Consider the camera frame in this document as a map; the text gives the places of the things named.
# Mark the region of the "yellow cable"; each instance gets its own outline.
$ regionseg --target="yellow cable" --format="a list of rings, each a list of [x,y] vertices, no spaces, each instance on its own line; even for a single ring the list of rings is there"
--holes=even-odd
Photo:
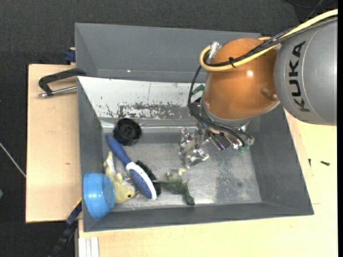
[[[335,9],[335,10],[332,10],[332,11],[328,11],[328,12],[325,12],[325,13],[322,13],[321,15],[318,15],[304,23],[302,23],[301,25],[295,27],[294,29],[292,29],[290,32],[286,33],[285,35],[283,35],[281,38],[285,37],[285,36],[288,36],[288,35],[291,35],[293,33],[296,33],[302,29],[305,29],[309,26],[312,26],[313,24],[319,22],[319,21],[322,21],[328,17],[332,17],[332,16],[335,16],[338,14],[338,9]],[[243,65],[259,56],[261,56],[262,54],[265,54],[266,52],[268,52],[269,50],[273,49],[276,45],[274,46],[271,46],[265,50],[262,50],[254,55],[251,55],[243,60],[240,60],[238,62],[235,63],[235,66],[240,66],[240,65]],[[227,71],[229,69],[232,69],[233,66],[232,65],[226,65],[226,66],[208,66],[204,63],[203,61],[203,58],[205,56],[205,54],[211,49],[211,46],[207,46],[201,53],[200,53],[200,65],[202,66],[202,68],[208,70],[208,71]]]

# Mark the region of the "cardboard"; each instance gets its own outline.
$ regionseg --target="cardboard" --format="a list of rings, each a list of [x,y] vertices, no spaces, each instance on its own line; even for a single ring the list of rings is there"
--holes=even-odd
[[[39,98],[41,77],[74,65],[28,67],[26,222],[66,220],[81,197],[77,94]],[[74,86],[76,77],[50,83]]]

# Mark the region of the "green toy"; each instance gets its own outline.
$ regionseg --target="green toy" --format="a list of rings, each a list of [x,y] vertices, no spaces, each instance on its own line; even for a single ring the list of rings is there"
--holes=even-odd
[[[177,177],[173,177],[173,174],[168,172],[167,173],[167,180],[155,180],[154,181],[157,184],[160,184],[165,189],[176,193],[176,194],[183,194],[186,200],[187,205],[194,206],[194,198],[189,194],[188,190],[188,182],[189,181],[183,181],[181,177],[181,171],[179,171],[179,174]]]

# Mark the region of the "metal clamp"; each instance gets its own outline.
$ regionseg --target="metal clamp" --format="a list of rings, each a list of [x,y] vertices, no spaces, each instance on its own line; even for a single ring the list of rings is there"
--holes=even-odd
[[[63,93],[67,92],[73,89],[76,89],[77,86],[73,87],[68,87],[68,88],[62,88],[58,90],[51,90],[51,88],[48,86],[49,83],[55,82],[55,81],[60,81],[62,79],[70,78],[73,76],[86,76],[86,72],[84,72],[81,69],[72,69],[72,70],[67,70],[67,71],[62,71],[59,73],[54,73],[48,76],[42,77],[38,85],[45,91],[45,93],[38,94],[38,97],[47,97],[47,96],[53,96],[58,93]]]

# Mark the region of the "gray bin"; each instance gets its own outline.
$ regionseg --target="gray bin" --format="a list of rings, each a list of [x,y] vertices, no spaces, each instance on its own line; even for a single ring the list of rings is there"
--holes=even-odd
[[[95,77],[79,77],[77,82],[81,181],[88,171],[103,171],[109,150],[105,134],[125,116],[143,129],[137,144],[125,147],[132,160],[144,161],[159,179],[180,167],[178,131],[195,126],[187,111],[187,82],[198,66],[199,53],[213,41],[225,43],[246,36],[259,35],[76,24],[77,67]],[[203,73],[199,82],[204,79]],[[145,106],[144,114],[137,114],[137,104]],[[174,113],[159,114],[170,108]],[[249,132],[255,137],[249,151],[220,152],[208,145],[210,158],[184,174],[190,181],[194,207],[167,191],[157,201],[132,199],[117,204],[100,220],[92,219],[83,205],[84,230],[313,214],[283,108],[256,118]],[[119,161],[115,164],[125,173]]]

